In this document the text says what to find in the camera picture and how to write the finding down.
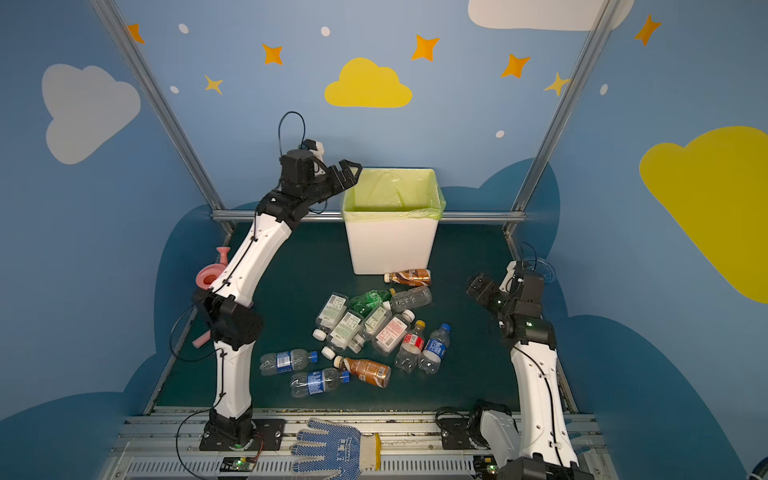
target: dark green floor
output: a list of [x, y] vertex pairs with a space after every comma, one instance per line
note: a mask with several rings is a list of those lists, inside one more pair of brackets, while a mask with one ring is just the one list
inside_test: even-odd
[[[249, 224], [241, 223], [232, 242], [239, 245]], [[323, 343], [312, 337], [315, 317], [332, 291], [354, 296], [386, 288], [381, 276], [356, 276], [352, 272], [346, 231], [342, 223], [305, 223], [281, 247], [267, 268], [254, 296], [254, 308], [266, 317], [262, 336], [253, 348], [250, 391], [256, 408], [425, 410], [439, 406], [468, 409], [483, 398], [519, 410], [515, 372], [509, 352], [499, 342], [498, 326], [466, 295], [467, 279], [479, 272], [500, 281], [510, 260], [501, 228], [485, 225], [441, 224], [432, 248], [432, 304], [416, 309], [429, 333], [441, 323], [451, 325], [451, 346], [437, 375], [421, 371], [392, 373], [389, 387], [379, 389], [353, 379], [334, 392], [305, 399], [290, 396], [290, 374], [263, 377], [259, 358], [264, 353], [294, 348], [320, 350]], [[193, 322], [180, 354], [196, 358], [208, 353], [191, 341], [206, 330]], [[392, 365], [395, 353], [383, 358], [370, 345], [356, 358]], [[215, 396], [216, 362], [176, 362], [157, 401], [159, 406], [210, 406]], [[311, 369], [330, 367], [320, 356]]]

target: white cloud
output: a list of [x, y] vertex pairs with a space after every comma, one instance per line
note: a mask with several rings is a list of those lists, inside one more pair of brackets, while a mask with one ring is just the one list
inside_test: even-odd
[[[621, 0], [612, 28], [619, 26], [634, 0]], [[469, 0], [470, 19], [486, 28], [586, 31], [603, 0]]]
[[90, 66], [51, 65], [43, 74], [43, 101], [53, 117], [48, 148], [63, 164], [76, 164], [128, 125], [139, 113], [136, 89]]

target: green bottle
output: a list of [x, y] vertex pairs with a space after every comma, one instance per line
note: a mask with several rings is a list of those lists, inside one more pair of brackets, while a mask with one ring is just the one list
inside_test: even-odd
[[389, 290], [371, 290], [363, 295], [353, 297], [349, 301], [349, 309], [362, 316], [367, 316], [377, 305], [391, 299], [394, 294], [395, 289], [392, 288]]

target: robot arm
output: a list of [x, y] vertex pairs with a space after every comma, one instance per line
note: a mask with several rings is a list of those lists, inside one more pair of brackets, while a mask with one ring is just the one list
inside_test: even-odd
[[350, 161], [327, 167], [323, 145], [305, 140], [302, 149], [280, 158], [278, 187], [256, 208], [240, 248], [210, 289], [192, 300], [210, 327], [217, 354], [217, 394], [205, 426], [201, 450], [243, 450], [253, 441], [250, 360], [263, 317], [250, 308], [253, 293], [277, 250], [310, 207], [357, 184], [362, 166]]
[[493, 313], [510, 349], [518, 379], [521, 434], [509, 415], [484, 412], [481, 433], [494, 452], [499, 478], [505, 480], [588, 480], [565, 429], [557, 382], [554, 328], [541, 318], [544, 280], [511, 262], [501, 286], [484, 273], [470, 281], [467, 293]]

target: plastic bottle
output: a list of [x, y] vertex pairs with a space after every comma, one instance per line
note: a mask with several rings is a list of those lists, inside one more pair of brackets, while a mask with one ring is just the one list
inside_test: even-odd
[[317, 320], [315, 321], [317, 328], [312, 332], [312, 336], [321, 342], [325, 340], [327, 334], [333, 330], [333, 327], [344, 316], [348, 302], [348, 296], [336, 292], [331, 293], [331, 297], [326, 302], [326, 305], [317, 315]]
[[303, 399], [316, 393], [336, 390], [339, 388], [339, 385], [348, 381], [349, 372], [340, 372], [337, 369], [294, 373], [290, 378], [290, 395], [294, 399]]
[[368, 340], [378, 335], [391, 318], [392, 312], [384, 308], [383, 305], [378, 305], [373, 309], [371, 314], [363, 320], [360, 332], [355, 335], [355, 338], [349, 341], [349, 349], [354, 353], [360, 353], [362, 346], [365, 345]]
[[440, 328], [429, 334], [429, 341], [419, 356], [419, 368], [430, 375], [437, 373], [440, 368], [445, 349], [451, 345], [451, 326], [443, 323]]
[[389, 290], [371, 290], [363, 295], [353, 297], [349, 301], [349, 309], [354, 310], [362, 316], [368, 316], [373, 309], [381, 302], [385, 302], [395, 295], [395, 289]]
[[419, 354], [424, 349], [425, 344], [425, 327], [426, 325], [423, 321], [417, 320], [415, 327], [402, 339], [400, 351], [397, 352], [397, 357], [395, 357], [396, 368], [401, 369], [405, 373], [411, 373], [419, 364]]
[[259, 360], [259, 370], [264, 376], [277, 373], [298, 372], [307, 365], [317, 362], [317, 352], [307, 352], [305, 349], [293, 349], [290, 352], [267, 353]]
[[344, 314], [341, 321], [328, 334], [328, 345], [323, 347], [323, 356], [333, 360], [337, 352], [343, 352], [349, 341], [360, 331], [362, 316], [352, 310]]
[[412, 268], [402, 272], [385, 273], [384, 282], [407, 286], [432, 285], [432, 273], [426, 268]]
[[392, 295], [392, 299], [389, 302], [384, 302], [383, 305], [394, 313], [400, 313], [424, 306], [430, 302], [432, 302], [432, 292], [429, 291], [428, 286], [424, 285], [411, 288], [405, 292], [398, 292]]
[[389, 377], [392, 376], [391, 368], [371, 360], [348, 359], [343, 356], [337, 356], [333, 359], [333, 366], [349, 372], [362, 382], [370, 383], [383, 389], [389, 385]]
[[384, 356], [389, 355], [400, 344], [400, 340], [406, 336], [408, 325], [416, 318], [411, 310], [398, 313], [386, 324], [373, 340], [373, 348]]

